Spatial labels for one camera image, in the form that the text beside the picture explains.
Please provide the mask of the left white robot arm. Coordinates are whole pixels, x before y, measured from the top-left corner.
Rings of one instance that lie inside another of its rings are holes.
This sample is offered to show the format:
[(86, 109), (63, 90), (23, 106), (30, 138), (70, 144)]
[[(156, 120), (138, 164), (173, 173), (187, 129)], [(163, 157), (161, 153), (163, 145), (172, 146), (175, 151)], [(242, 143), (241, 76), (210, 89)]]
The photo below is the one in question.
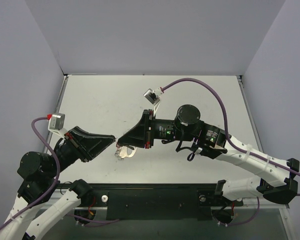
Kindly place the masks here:
[(20, 162), (18, 174), (23, 182), (15, 203), (0, 227), (0, 240), (37, 240), (73, 208), (87, 206), (95, 200), (92, 187), (82, 179), (74, 181), (64, 196), (36, 216), (59, 184), (60, 173), (76, 160), (89, 162), (109, 147), (113, 135), (91, 134), (79, 127), (53, 129), (60, 139), (50, 154), (31, 151)]

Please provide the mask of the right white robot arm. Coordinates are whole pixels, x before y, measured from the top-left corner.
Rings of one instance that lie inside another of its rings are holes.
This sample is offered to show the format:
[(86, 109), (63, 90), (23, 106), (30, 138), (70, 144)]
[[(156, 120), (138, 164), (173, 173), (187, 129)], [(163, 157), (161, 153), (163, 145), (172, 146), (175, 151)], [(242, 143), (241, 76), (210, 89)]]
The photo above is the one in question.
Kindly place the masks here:
[(116, 157), (131, 158), (138, 148), (150, 149), (154, 141), (178, 142), (176, 152), (189, 150), (187, 160), (205, 156), (242, 168), (254, 176), (240, 180), (219, 180), (213, 192), (214, 201), (225, 204), (241, 198), (263, 197), (286, 205), (297, 196), (299, 171), (296, 159), (280, 160), (243, 144), (225, 131), (200, 120), (197, 107), (182, 105), (175, 119), (157, 119), (154, 110), (146, 109), (139, 122), (117, 141)]

